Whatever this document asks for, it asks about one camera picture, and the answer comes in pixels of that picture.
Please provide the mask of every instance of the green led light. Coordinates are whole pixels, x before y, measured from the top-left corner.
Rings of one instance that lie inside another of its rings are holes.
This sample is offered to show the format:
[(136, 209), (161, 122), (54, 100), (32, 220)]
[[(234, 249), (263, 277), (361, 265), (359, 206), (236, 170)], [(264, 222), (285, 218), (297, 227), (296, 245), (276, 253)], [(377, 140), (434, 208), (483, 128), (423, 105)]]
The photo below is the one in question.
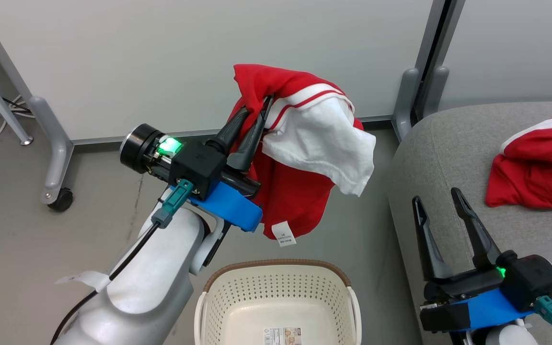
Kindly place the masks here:
[(505, 268), (501, 268), (501, 267), (495, 267), (497, 268), (498, 271), (500, 271), (500, 273), (502, 273), (502, 277), (506, 277), (506, 269)]
[(182, 147), (181, 142), (179, 142), (178, 140), (173, 139), (172, 137), (169, 137), (169, 138), (163, 140), (163, 142), (161, 144), (159, 144), (159, 147), (157, 148), (157, 151), (159, 153), (162, 153), (162, 152), (176, 153), (180, 150), (181, 147)]

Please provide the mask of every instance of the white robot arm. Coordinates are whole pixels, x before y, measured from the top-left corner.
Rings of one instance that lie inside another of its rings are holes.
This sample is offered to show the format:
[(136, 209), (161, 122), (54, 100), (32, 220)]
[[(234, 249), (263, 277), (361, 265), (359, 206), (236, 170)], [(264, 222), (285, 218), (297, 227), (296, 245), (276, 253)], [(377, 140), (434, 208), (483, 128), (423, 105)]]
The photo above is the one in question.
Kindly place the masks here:
[[(189, 274), (197, 275), (210, 263), (231, 225), (254, 231), (261, 220), (261, 209), (249, 201), (259, 184), (245, 174), (273, 99), (266, 99), (261, 116), (231, 155), (248, 116), (245, 108), (205, 144), (191, 140), (183, 145), (146, 124), (127, 135), (121, 163), (170, 186), (145, 221), (138, 242), (108, 276), (92, 272), (101, 277), (95, 284), (83, 275), (68, 277), (96, 289), (70, 310), (51, 345), (163, 343), (193, 293)], [(198, 214), (180, 208), (186, 201), (217, 219), (213, 231)]]
[[(170, 188), (161, 196), (165, 200)], [(160, 209), (157, 203), (151, 216)], [(118, 260), (112, 271), (138, 245), (151, 227), (150, 217), (138, 241)], [(192, 210), (180, 208), (165, 229), (157, 230), (120, 275), (90, 299), (74, 316), (57, 345), (161, 345), (193, 293), (189, 274), (197, 275), (224, 220), (215, 231)]]

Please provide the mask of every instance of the white label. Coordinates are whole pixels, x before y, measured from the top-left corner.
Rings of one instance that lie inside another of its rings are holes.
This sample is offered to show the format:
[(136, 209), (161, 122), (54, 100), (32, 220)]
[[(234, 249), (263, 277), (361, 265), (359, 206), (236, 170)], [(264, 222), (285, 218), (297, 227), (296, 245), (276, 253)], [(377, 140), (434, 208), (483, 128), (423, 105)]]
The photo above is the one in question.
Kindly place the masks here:
[(264, 328), (263, 345), (302, 345), (302, 328)]
[(55, 284), (65, 284), (69, 282), (83, 282), (84, 284), (94, 287), (97, 292), (101, 292), (110, 284), (110, 278), (101, 272), (86, 271), (76, 276), (63, 277), (55, 282)]
[(293, 232), (289, 227), (288, 221), (272, 225), (272, 233), (274, 234), (274, 237), (276, 237), (276, 240), (278, 240), (278, 244), (280, 244), (281, 247), (297, 244), (295, 237), (293, 236)]

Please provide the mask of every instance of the white tape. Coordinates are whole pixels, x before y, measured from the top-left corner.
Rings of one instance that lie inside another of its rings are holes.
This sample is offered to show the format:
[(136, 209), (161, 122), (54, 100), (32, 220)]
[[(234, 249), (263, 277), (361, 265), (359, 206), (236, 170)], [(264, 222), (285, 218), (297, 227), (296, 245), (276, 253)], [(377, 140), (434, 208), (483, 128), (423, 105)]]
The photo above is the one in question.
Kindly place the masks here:
[(289, 227), (288, 221), (272, 225), (272, 233), (274, 234), (274, 237), (276, 237), (276, 240), (278, 240), (278, 244), (280, 244), (281, 247), (297, 244), (295, 236), (293, 236), (293, 231), (291, 231), (291, 228)]
[(101, 272), (86, 271), (76, 276), (63, 277), (57, 280), (55, 284), (65, 284), (74, 281), (83, 282), (90, 287), (94, 287), (97, 292), (101, 292), (110, 283), (110, 278)]

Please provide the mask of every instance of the brown basket rim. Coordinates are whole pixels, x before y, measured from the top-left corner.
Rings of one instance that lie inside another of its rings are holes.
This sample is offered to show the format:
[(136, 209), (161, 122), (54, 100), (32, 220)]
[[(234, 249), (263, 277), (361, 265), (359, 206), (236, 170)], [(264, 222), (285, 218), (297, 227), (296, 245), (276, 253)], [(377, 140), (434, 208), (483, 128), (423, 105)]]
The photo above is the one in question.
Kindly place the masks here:
[(272, 259), (272, 260), (256, 260), (256, 261), (247, 261), (247, 262), (240, 262), (238, 264), (229, 264), (228, 266), (225, 266), (212, 275), (210, 279), (208, 279), (208, 282), (206, 282), (206, 286), (204, 287), (204, 292), (209, 292), (210, 288), (212, 287), (212, 284), (214, 284), (215, 280), (217, 278), (221, 277), (221, 275), (233, 271), (235, 269), (241, 269), (241, 268), (251, 268), (251, 267), (259, 267), (259, 266), (281, 266), (281, 265), (299, 265), (299, 266), (317, 266), (322, 268), (327, 268), (333, 273), (336, 273), (340, 279), (342, 279), (342, 282), (344, 285), (348, 288), (351, 286), (351, 281), (348, 279), (346, 274), (335, 266), (334, 264), (330, 264), (329, 262), (321, 261), (321, 260), (308, 260), (308, 259)]

